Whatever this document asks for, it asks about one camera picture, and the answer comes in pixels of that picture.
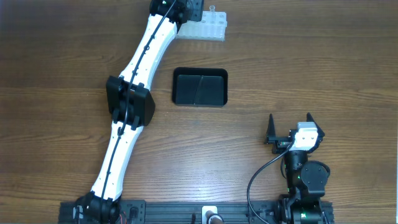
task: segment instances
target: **black base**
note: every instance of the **black base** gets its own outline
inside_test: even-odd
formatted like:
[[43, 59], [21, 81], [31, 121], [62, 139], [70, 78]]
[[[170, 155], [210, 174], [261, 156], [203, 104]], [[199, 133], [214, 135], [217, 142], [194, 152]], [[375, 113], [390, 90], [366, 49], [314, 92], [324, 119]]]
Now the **black base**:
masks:
[[[277, 202], [252, 201], [257, 214], [270, 224], [280, 223], [275, 220], [274, 214], [277, 210]], [[125, 219], [123, 211], [127, 216], [128, 224], [201, 224], [201, 208], [205, 205], [217, 206], [225, 223], [228, 224], [261, 224], [258, 218], [249, 214], [247, 203], [233, 202], [145, 202], [144, 200], [121, 200], [121, 214]], [[98, 223], [92, 218], [83, 216], [82, 219], [73, 219], [73, 208], [75, 202], [62, 202], [58, 223]], [[333, 207], [330, 202], [322, 202], [331, 224], [334, 224]]]

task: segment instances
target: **wood surface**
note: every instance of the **wood surface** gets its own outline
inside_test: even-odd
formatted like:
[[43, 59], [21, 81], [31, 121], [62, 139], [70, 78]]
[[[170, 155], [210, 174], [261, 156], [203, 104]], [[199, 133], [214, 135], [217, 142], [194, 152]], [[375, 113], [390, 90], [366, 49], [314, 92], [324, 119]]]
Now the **wood surface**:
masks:
[[[0, 222], [54, 223], [86, 194], [111, 134], [105, 83], [144, 33], [149, 0], [0, 2]], [[268, 115], [287, 135], [311, 112], [326, 132], [324, 200], [337, 223], [396, 217], [398, 1], [205, 1], [227, 12], [225, 42], [175, 40], [156, 71], [156, 111], [139, 137], [123, 197], [245, 202], [272, 159]], [[175, 106], [177, 67], [225, 68], [223, 108]], [[273, 164], [253, 200], [286, 183]]]

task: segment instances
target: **wooden table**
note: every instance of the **wooden table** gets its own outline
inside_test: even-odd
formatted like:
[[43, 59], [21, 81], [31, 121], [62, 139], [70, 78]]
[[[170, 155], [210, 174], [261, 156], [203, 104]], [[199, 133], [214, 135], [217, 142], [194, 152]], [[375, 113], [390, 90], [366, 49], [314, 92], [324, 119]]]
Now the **wooden table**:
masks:
[[[245, 202], [268, 115], [287, 135], [311, 112], [326, 132], [311, 159], [331, 167], [338, 223], [396, 216], [398, 2], [210, 1], [225, 42], [175, 40], [152, 85], [156, 112], [124, 177], [124, 198]], [[111, 132], [105, 83], [130, 61], [148, 1], [0, 2], [0, 222], [56, 222], [87, 193]], [[177, 67], [225, 68], [223, 108], [175, 106]], [[286, 193], [279, 163], [253, 200]]]

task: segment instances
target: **wooden tabletop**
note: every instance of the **wooden tabletop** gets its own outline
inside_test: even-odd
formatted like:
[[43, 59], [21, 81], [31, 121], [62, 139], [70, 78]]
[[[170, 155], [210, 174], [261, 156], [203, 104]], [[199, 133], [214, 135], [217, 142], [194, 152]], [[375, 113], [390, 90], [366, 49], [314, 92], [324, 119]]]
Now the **wooden tabletop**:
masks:
[[[108, 146], [105, 83], [134, 55], [149, 0], [0, 2], [0, 222], [57, 221], [90, 191]], [[152, 85], [156, 111], [124, 177], [123, 198], [245, 202], [275, 155], [268, 115], [286, 136], [311, 112], [331, 167], [323, 200], [337, 223], [396, 217], [398, 2], [205, 1], [227, 13], [225, 42], [174, 40]], [[177, 67], [224, 68], [222, 108], [175, 106]], [[274, 200], [273, 164], [252, 186]]]

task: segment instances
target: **wood grain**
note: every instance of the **wood grain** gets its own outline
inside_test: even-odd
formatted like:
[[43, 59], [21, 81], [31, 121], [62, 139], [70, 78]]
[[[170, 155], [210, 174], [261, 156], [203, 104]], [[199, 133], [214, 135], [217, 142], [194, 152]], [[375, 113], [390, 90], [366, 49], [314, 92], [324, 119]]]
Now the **wood grain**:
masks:
[[[2, 1], [0, 222], [53, 223], [89, 191], [111, 132], [105, 82], [134, 54], [149, 0]], [[274, 156], [268, 114], [286, 135], [311, 112], [326, 132], [337, 223], [396, 215], [398, 2], [206, 0], [228, 14], [225, 42], [175, 40], [152, 85], [156, 112], [127, 167], [124, 198], [244, 202]], [[223, 108], [171, 102], [176, 67], [225, 68]], [[252, 198], [285, 193], [279, 165]]]

